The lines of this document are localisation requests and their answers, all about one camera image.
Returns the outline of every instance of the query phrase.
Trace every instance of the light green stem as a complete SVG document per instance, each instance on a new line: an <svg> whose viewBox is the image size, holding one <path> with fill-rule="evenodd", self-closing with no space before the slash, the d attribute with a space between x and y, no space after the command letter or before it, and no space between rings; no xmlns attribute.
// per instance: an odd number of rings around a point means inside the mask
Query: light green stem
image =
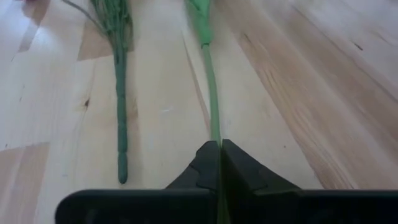
<svg viewBox="0 0 398 224"><path fill-rule="evenodd" d="M211 139L217 141L218 145L221 147L220 112L218 109L217 84L213 64L211 62L210 47L208 44L204 44L202 46L202 52L205 59L207 81L210 92Z"/></svg>

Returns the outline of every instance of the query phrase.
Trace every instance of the wooden floor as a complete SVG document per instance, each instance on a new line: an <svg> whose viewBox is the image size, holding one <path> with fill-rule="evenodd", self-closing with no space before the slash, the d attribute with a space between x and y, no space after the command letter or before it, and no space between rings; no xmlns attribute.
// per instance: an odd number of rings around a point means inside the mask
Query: wooden floor
<svg viewBox="0 0 398 224"><path fill-rule="evenodd" d="M87 0L74 0L88 8ZM214 0L221 134L305 189L398 188L398 2ZM113 57L56 0L0 0L0 223L53 223L81 189L161 189L209 140L182 0L132 0L129 180Z"/></svg>

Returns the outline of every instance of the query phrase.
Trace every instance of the wood grain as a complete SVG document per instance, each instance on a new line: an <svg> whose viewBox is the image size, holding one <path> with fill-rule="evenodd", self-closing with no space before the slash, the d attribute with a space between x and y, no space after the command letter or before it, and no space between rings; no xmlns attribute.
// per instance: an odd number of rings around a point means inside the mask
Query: wood grain
<svg viewBox="0 0 398 224"><path fill-rule="evenodd" d="M77 190L161 189L209 140L206 74L182 0L132 1L125 185L109 45L81 12L39 3L0 1L1 223L53 223ZM396 189L396 3L214 3L221 135L306 189Z"/></svg>
<svg viewBox="0 0 398 224"><path fill-rule="evenodd" d="M295 139L301 145L323 186L333 189L396 188L397 158L396 153L391 150L393 147L396 148L396 140L388 133L383 133L386 128L395 128L396 125L384 125L380 130L378 128L381 126L374 123L374 117L377 117L379 121L385 118L383 113L391 111L390 116L395 116L392 110L387 110L387 108L397 106L395 101L383 90L375 87L375 91L381 93L375 95L383 97L383 100L373 101L374 92L372 92L365 95L370 98L367 103L389 102L385 103L385 107L379 114L375 114L373 118L364 119L352 110L352 105L346 102L352 93L345 94L346 98L343 98L340 89L334 88L330 85L331 81L325 79L324 75L328 74L327 69L330 67L320 68L317 59L307 58L305 51L299 51L299 45L294 45L295 42L288 38L292 35L282 32L282 25L278 26L278 23L270 19L271 13L266 14L262 10L263 7L258 7L257 2L245 4L239 1L220 0L217 3L227 20L230 21L229 24L234 29L241 47L279 111L284 115ZM281 6L279 9L278 13L285 15L285 19L295 15L289 8ZM237 17L238 12L247 16ZM301 21L300 27L303 29L306 25L310 25L309 21ZM334 46L330 42L323 42L323 45L315 47L328 47L333 50ZM329 63L329 60L322 59L322 63ZM347 72L358 72L357 67L350 66L352 69ZM351 80L351 83L345 80L346 85L351 85L351 89L353 85L369 81L364 73L357 75L362 79ZM364 114L368 112L363 107L361 109ZM391 147L386 147L386 138L390 138Z"/></svg>
<svg viewBox="0 0 398 224"><path fill-rule="evenodd" d="M48 152L48 143L0 152L1 223L32 222Z"/></svg>

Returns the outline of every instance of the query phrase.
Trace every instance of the green plant stem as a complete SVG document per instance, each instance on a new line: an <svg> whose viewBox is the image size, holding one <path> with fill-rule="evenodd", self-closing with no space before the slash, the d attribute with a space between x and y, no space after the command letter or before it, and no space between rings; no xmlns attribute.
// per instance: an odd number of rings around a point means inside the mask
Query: green plant stem
<svg viewBox="0 0 398 224"><path fill-rule="evenodd" d="M211 62L210 47L208 44L204 44L202 46L202 52L203 58L205 59L207 81L210 92L211 139L217 141L219 147L221 147L220 112L218 109L217 84L213 64Z"/></svg>
<svg viewBox="0 0 398 224"><path fill-rule="evenodd" d="M121 184L127 181L127 108L126 108L126 67L127 51L133 35L132 18L127 0L91 0L99 22L88 12L69 0L62 0L78 9L97 29L104 34L113 48L116 74L116 95L118 113L118 179Z"/></svg>
<svg viewBox="0 0 398 224"><path fill-rule="evenodd" d="M217 223L227 224L229 223L228 205L226 203L226 196L223 183L223 147L221 141L221 131L220 131L220 111L218 105L218 94L217 94L217 84L216 77L214 73L213 63L211 61L210 46L209 44L204 44L202 46L203 58L205 59L206 75L208 80L209 92L210 92L210 126L211 126L211 139L217 141L220 147L220 163L219 163L219 192L218 192L218 214Z"/></svg>

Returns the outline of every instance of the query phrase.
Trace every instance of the green wire stem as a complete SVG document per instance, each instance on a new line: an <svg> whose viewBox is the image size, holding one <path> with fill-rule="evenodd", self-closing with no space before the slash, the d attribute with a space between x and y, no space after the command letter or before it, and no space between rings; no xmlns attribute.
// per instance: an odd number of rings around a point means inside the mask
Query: green wire stem
<svg viewBox="0 0 398 224"><path fill-rule="evenodd" d="M218 109L217 84L213 64L211 62L210 47L208 44L205 44L201 49L205 59L206 75L210 92L211 139L217 141L219 147L221 148L220 112Z"/></svg>
<svg viewBox="0 0 398 224"><path fill-rule="evenodd" d="M126 108L126 67L127 52L132 43L133 26L127 0L90 0L94 6L95 21L84 9L69 0L62 0L78 9L91 20L97 29L108 38L113 49L116 74L116 96L118 114L118 179L127 181L127 108Z"/></svg>

